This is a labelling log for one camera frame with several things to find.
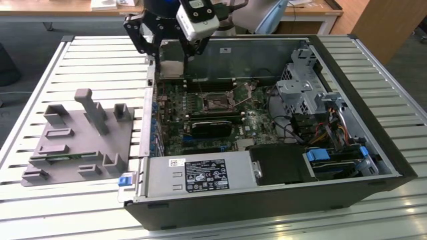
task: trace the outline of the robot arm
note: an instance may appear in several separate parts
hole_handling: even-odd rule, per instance
[[[280,22],[288,0],[243,0],[229,6],[212,4],[211,0],[144,0],[144,11],[140,15],[129,14],[124,20],[124,29],[141,54],[160,62],[159,49],[163,39],[179,40],[184,56],[188,59],[204,52],[209,38],[236,11],[235,20],[257,34],[271,34]],[[145,24],[152,32],[152,42],[140,31]]]
[[[228,17],[228,12],[224,12],[227,6],[220,5],[215,7],[209,0],[145,0],[143,13],[131,14],[124,20],[124,28],[136,50],[157,60],[161,40],[173,39],[179,40],[187,57],[201,54],[220,19]],[[217,17],[216,9],[223,16]],[[140,31],[141,24],[152,32],[152,43]]]

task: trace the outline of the wooden desk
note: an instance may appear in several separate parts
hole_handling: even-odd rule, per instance
[[[313,0],[313,3],[288,7],[276,34],[327,35],[341,15],[343,10],[333,10],[324,0]]]
[[[315,0],[317,6],[285,9],[283,22],[293,22],[295,29],[303,22],[316,22],[320,27],[313,32],[292,32],[293,34],[328,34],[341,10],[332,10],[324,0]],[[127,14],[143,11],[137,6],[117,6],[117,9],[91,11],[91,0],[0,0],[0,22],[111,22],[123,21]]]

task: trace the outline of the wooden cabinet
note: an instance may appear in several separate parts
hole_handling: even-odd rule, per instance
[[[381,64],[427,15],[427,0],[335,0],[343,15],[331,34],[355,34]]]

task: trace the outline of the blue latch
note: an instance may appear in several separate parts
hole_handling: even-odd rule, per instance
[[[132,176],[119,177],[119,187],[132,186]]]
[[[308,161],[320,161],[331,159],[328,151],[324,148],[311,149],[307,152]]]
[[[361,146],[361,147],[360,147],[360,152],[361,152],[361,154],[363,154],[363,157],[367,157],[367,156],[369,155],[369,152],[368,152],[368,149],[367,149],[365,146]]]

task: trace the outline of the white object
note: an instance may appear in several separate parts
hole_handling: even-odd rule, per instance
[[[288,0],[287,6],[292,7],[292,6],[296,6],[300,4],[309,4],[312,2],[313,2],[313,0]]]
[[[287,9],[288,0],[249,0],[245,7],[232,13],[233,24],[255,34],[275,31]]]
[[[132,6],[135,7],[140,0],[116,0],[117,5],[120,6]]]
[[[116,0],[92,0],[91,1],[92,11],[111,10],[111,9],[117,9]]]
[[[184,32],[185,38],[189,42],[201,40],[212,36],[216,29],[220,27],[220,20],[216,16],[207,21],[197,23],[192,22],[187,16],[183,6],[179,7],[176,19]]]

